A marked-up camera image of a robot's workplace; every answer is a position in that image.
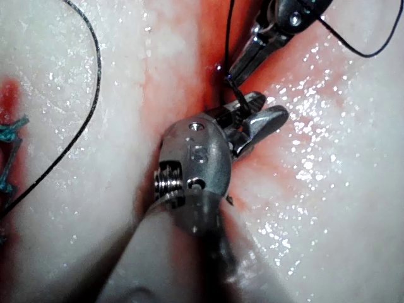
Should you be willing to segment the left arm needle driver jaw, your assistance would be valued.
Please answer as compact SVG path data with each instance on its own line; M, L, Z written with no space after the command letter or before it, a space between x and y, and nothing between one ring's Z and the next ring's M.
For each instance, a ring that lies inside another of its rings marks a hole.
M281 41L279 39L274 39L269 42L261 41L261 49L250 67L251 74L249 76L235 76L234 83L236 86L241 86L273 52L281 49L287 43L286 41Z
M250 67L258 55L262 46L262 41L256 35L252 35L246 42L241 53L229 69L230 76L249 76Z

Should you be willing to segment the right arm needle driver jaw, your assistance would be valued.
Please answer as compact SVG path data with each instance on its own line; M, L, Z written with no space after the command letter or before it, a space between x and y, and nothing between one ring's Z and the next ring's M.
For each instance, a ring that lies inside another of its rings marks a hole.
M242 125L243 133L250 143L259 143L288 120L288 110L282 105L274 105L250 115Z
M265 96L259 92L250 92L244 95L249 110L242 108L238 100L234 100L223 106L205 111L205 114L212 117L220 127L241 127L244 120L251 114L259 112L265 104Z

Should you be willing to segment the left arm needle driver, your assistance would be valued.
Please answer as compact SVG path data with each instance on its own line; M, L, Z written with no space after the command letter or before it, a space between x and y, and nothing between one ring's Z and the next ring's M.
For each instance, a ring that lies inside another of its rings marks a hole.
M310 27L331 3L331 0L263 1L252 34L264 43L287 42Z

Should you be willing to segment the right arm needle driver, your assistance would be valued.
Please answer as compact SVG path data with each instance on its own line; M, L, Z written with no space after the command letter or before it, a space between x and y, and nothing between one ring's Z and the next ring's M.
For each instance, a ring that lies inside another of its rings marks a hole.
M243 128L221 128L206 114L175 122L160 144L155 199L174 191L201 189L233 202L228 194L232 163L250 149L251 137Z

